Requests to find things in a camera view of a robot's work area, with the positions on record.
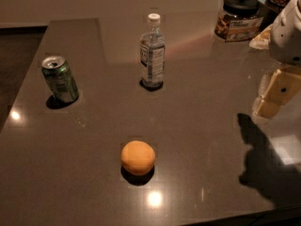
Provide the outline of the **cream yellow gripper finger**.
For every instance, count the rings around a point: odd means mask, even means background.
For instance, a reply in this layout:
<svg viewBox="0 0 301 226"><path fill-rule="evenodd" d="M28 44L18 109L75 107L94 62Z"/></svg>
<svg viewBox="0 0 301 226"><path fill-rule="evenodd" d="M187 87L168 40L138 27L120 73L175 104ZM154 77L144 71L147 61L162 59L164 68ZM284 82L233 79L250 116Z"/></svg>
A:
<svg viewBox="0 0 301 226"><path fill-rule="evenodd" d="M301 68L284 64L261 80L253 104L256 116L272 119L301 90Z"/></svg>

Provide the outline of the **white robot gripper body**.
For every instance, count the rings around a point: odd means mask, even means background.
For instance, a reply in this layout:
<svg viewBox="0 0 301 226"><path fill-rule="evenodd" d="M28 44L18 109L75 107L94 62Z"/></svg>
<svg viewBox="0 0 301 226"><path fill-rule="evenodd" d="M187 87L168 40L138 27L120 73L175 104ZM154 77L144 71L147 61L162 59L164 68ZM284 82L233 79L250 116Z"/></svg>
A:
<svg viewBox="0 0 301 226"><path fill-rule="evenodd" d="M281 63L301 65L301 0L290 0L274 20L269 51Z"/></svg>

